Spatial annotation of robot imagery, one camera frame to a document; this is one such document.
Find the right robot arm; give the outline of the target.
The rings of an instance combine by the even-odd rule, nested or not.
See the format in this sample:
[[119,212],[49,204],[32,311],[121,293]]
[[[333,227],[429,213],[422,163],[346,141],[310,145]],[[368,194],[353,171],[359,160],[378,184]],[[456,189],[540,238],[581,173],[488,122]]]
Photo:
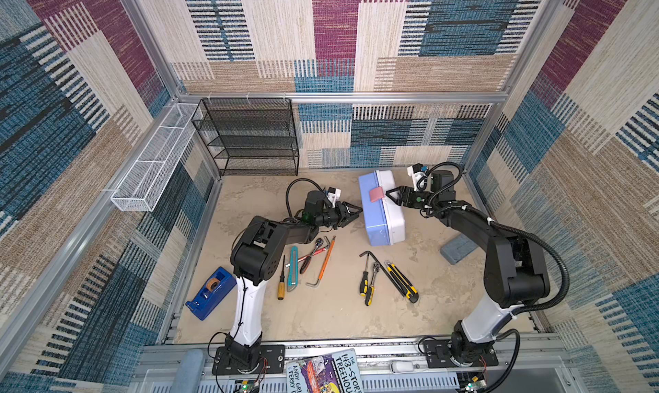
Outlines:
[[562,257],[533,233],[495,221],[472,204],[456,199],[454,186],[463,166],[444,161],[408,168],[410,186],[384,191],[393,204],[416,209],[425,219],[437,219],[484,250],[485,294],[468,317],[451,333],[449,352],[459,367],[476,362],[494,346],[501,330],[520,313],[559,305],[571,280]]

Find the yellow handled pliers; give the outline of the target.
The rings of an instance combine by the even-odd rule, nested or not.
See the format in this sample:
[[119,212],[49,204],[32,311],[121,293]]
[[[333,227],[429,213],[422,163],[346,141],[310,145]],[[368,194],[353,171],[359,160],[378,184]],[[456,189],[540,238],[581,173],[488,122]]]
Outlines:
[[365,293],[365,305],[367,307],[370,307],[372,305],[374,295],[375,295],[375,281],[377,278],[377,275],[380,271],[380,264],[378,262],[375,262],[374,265],[372,266],[372,276],[371,276],[371,281],[369,281],[367,290]]

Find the black yellow screwdriver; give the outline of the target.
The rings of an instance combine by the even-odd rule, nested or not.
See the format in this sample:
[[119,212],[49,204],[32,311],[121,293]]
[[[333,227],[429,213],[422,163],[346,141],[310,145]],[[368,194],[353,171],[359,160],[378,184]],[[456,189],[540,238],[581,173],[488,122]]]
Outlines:
[[360,279],[360,295],[366,297],[368,289],[369,289],[369,286],[368,286],[368,276],[369,276],[368,266],[369,266],[370,252],[363,252],[362,254],[360,254],[360,257],[365,257],[366,258],[365,269],[363,269],[361,279]]

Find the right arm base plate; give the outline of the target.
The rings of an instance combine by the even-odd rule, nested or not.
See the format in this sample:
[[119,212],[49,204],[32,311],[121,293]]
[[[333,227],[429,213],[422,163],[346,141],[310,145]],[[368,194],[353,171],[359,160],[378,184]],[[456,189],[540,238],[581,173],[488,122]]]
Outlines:
[[499,359],[493,343],[455,342],[428,338],[420,344],[429,368],[497,367]]

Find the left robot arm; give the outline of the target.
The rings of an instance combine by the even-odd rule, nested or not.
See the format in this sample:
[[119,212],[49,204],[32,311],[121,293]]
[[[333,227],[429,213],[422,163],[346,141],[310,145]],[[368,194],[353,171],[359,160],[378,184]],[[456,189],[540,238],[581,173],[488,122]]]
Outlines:
[[309,244],[322,228],[345,228],[362,215],[362,207],[340,197],[336,188],[296,178],[285,193],[288,216],[282,221],[255,216],[235,240],[230,263],[238,286],[237,307],[232,329],[216,350],[214,375],[226,367],[247,374],[266,369],[262,311],[268,282],[279,270],[286,246]]

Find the red handled pliers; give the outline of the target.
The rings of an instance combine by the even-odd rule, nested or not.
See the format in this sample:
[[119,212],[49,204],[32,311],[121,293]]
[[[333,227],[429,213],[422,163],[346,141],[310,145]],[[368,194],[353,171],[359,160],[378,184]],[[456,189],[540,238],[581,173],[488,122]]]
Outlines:
[[327,237],[324,237],[323,239],[317,239],[313,251],[302,258],[302,261],[300,262],[299,273],[301,275],[304,274],[307,271],[310,263],[312,262],[312,258],[323,252],[326,252],[329,249],[329,246],[330,246],[330,241],[328,240]]

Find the white and blue toolbox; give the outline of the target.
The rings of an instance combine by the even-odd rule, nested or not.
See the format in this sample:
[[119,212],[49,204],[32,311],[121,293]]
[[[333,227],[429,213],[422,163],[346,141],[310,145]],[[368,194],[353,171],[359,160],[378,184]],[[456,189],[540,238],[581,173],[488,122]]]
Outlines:
[[360,196],[371,246],[396,245],[406,240],[403,209],[385,194],[396,187],[391,170],[359,177]]

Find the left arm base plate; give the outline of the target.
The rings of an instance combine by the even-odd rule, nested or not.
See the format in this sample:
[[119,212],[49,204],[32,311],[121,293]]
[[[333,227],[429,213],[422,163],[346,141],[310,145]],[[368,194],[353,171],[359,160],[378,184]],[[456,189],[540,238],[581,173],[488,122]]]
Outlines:
[[232,346],[216,350],[212,374],[214,376],[257,375],[265,371],[269,374],[284,372],[286,347],[283,344],[266,344],[245,348]]

